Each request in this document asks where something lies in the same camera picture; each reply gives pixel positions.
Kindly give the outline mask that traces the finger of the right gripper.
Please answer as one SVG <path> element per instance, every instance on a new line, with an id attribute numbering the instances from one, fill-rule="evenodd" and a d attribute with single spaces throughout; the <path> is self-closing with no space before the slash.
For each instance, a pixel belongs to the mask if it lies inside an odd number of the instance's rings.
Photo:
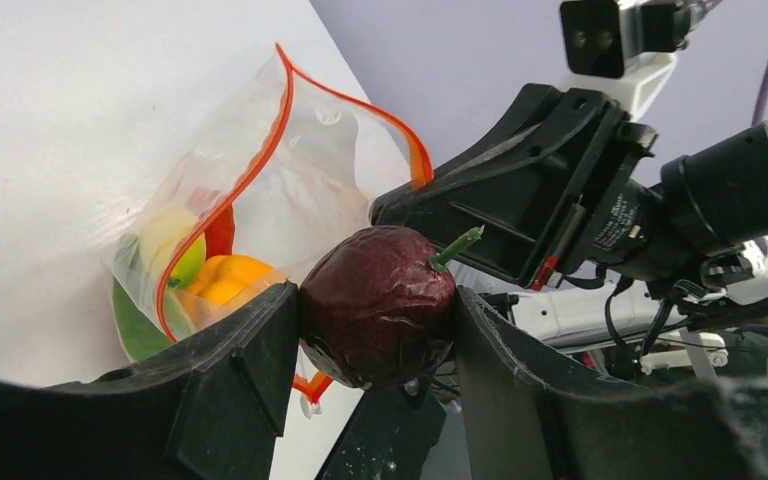
<path id="1" fill-rule="evenodd" d="M 323 480 L 419 480 L 446 413 L 421 381 L 367 391 L 344 426 L 317 477 Z"/>

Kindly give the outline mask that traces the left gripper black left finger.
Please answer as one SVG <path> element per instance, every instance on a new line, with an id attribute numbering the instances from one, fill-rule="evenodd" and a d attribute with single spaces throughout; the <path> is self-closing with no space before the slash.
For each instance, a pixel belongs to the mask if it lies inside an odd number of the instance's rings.
<path id="1" fill-rule="evenodd" d="M 297 359 L 296 287 L 91 383 L 0 382 L 0 479 L 265 479 Z"/>

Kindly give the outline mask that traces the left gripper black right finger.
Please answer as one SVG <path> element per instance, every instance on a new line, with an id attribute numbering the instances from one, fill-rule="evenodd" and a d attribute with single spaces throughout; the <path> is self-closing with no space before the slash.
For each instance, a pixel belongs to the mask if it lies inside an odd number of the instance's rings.
<path id="1" fill-rule="evenodd" d="M 650 389 L 507 323 L 468 288 L 455 342 L 476 479 L 768 479 L 768 378 Z"/>

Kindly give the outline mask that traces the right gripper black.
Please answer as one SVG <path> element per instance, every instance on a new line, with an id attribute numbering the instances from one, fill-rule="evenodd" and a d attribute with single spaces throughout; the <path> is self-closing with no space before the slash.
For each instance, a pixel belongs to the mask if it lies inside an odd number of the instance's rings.
<path id="1" fill-rule="evenodd" d="M 474 145 L 437 167 L 422 187 L 378 197 L 375 225 L 402 225 L 442 248 L 485 228 L 457 261 L 540 291 L 591 261 L 642 277 L 633 265 L 652 231 L 645 187 L 631 179 L 658 138 L 608 95 L 525 85 Z"/>

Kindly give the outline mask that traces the dark purple plum toy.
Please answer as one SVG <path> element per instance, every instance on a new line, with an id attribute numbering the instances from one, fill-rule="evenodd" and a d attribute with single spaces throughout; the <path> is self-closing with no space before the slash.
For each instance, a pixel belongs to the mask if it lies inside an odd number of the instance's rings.
<path id="1" fill-rule="evenodd" d="M 449 262 L 473 227 L 442 251 L 405 226 L 371 226 L 328 252 L 299 287 L 299 337 L 311 363 L 349 388 L 405 384 L 438 367 L 454 343 L 458 288 Z"/>

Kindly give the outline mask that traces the yellow banana toy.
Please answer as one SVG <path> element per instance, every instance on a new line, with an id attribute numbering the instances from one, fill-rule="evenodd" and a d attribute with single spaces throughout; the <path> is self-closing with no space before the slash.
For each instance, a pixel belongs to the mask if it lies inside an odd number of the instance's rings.
<path id="1" fill-rule="evenodd" d="M 165 271 L 179 244 L 189 237 L 198 222 L 197 215 L 182 208 L 167 210 L 148 222 L 139 235 L 139 253 L 151 275 L 159 277 Z M 167 286 L 190 285 L 205 264 L 206 255 L 206 239 L 202 233 L 173 267 Z"/>

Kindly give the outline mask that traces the clear zip bag red zipper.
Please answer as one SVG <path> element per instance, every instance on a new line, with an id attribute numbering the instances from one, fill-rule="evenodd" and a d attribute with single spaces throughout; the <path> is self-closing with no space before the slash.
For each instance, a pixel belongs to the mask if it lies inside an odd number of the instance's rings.
<path id="1" fill-rule="evenodd" d="M 172 337 L 164 284 L 223 212 L 231 209 L 236 225 L 228 255 L 253 257 L 297 283 L 322 255 L 369 225 L 376 198 L 432 177 L 425 146 L 404 122 L 315 80 L 277 48 L 206 119 L 123 235 L 156 211 L 180 207 L 199 216 L 154 281 L 155 319 Z"/>

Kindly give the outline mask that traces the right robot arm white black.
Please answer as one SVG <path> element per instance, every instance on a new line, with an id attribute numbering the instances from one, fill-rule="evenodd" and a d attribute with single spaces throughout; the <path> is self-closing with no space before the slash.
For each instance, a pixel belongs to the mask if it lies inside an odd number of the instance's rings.
<path id="1" fill-rule="evenodd" d="M 606 94 L 528 84 L 470 149 L 378 196 L 374 224 L 438 247 L 469 227 L 461 261 L 522 287 L 592 261 L 654 297 L 697 292 L 702 270 L 768 234 L 768 123 L 631 178 L 656 139 Z M 768 380 L 649 389 L 613 379 L 504 321 L 461 288 L 456 360 L 475 479 L 768 479 Z"/>

